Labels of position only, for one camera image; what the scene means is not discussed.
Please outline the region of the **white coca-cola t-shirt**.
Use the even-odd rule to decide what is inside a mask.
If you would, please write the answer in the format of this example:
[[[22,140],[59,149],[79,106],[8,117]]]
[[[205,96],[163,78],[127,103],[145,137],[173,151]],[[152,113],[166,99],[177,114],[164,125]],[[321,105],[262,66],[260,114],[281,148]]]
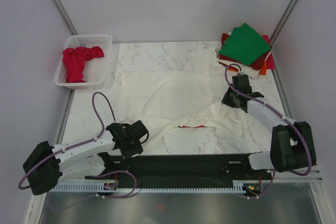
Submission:
[[[228,89],[215,48],[191,51],[182,71],[124,72],[120,114],[149,131],[148,152],[167,132],[205,126],[243,137],[246,116],[221,103]]]

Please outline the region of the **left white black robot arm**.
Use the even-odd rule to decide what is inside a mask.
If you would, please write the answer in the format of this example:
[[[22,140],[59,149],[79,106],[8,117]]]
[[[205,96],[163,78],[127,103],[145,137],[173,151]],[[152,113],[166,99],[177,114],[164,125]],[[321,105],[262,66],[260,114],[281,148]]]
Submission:
[[[59,183],[88,177],[111,178],[116,165],[110,151],[119,150],[122,158],[143,152],[149,131],[142,123],[112,123],[101,132],[73,143],[50,145],[39,143],[23,163],[27,188],[38,196]]]

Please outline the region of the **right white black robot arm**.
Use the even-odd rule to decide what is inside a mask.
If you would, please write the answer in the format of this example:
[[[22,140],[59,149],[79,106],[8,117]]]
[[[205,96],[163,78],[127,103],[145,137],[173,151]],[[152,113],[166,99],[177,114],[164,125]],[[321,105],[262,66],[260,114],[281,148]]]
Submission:
[[[247,154],[240,166],[241,174],[248,179],[254,178],[259,170],[309,175],[317,161],[309,123],[295,121],[275,109],[264,95],[252,90],[247,75],[238,74],[232,77],[232,82],[225,80],[228,89],[222,104],[244,111],[271,133],[270,150]]]

